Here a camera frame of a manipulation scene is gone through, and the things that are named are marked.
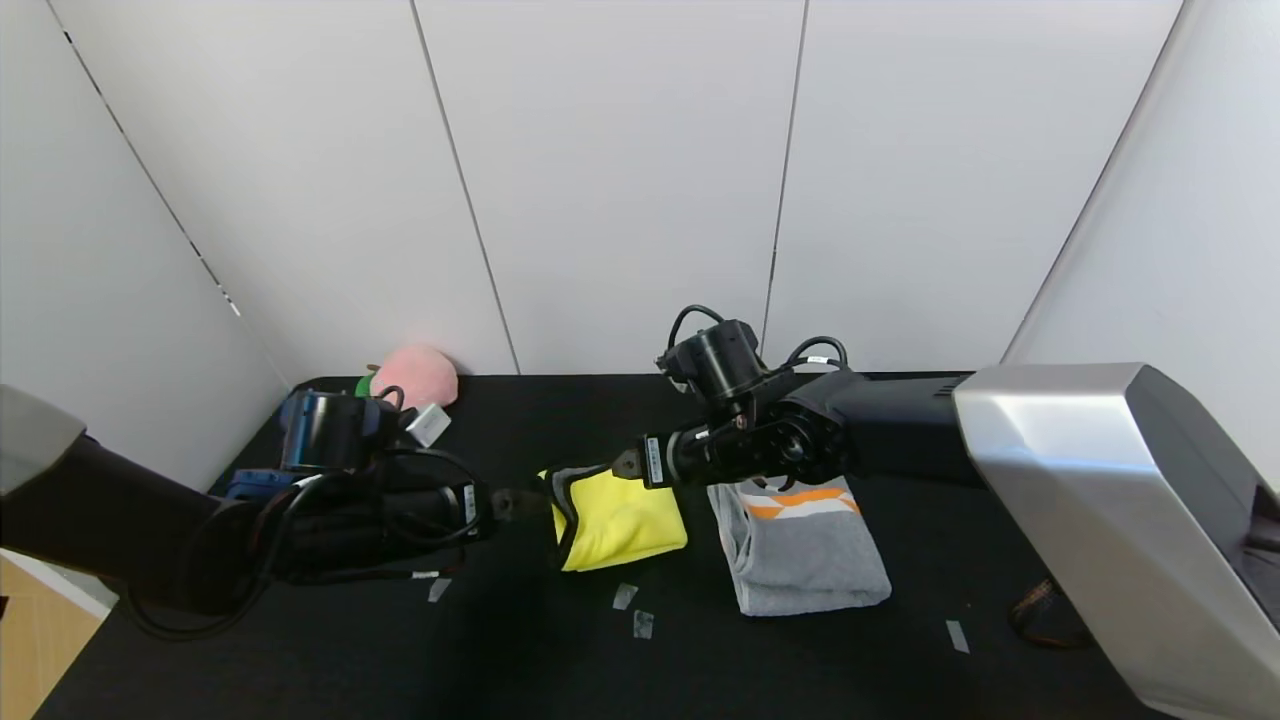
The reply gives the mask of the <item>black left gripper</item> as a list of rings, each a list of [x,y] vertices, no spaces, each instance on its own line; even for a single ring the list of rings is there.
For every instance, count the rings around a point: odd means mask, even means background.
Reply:
[[[550,500],[529,489],[495,489],[490,501],[465,480],[397,483],[387,492],[387,536],[392,539],[488,539],[494,521],[512,523],[550,511]]]

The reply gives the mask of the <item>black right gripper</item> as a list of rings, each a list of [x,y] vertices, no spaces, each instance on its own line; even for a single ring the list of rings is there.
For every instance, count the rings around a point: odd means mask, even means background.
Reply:
[[[643,479],[648,489],[709,486],[709,437],[707,428],[645,434],[640,450],[630,447],[614,459],[611,473],[621,479]]]

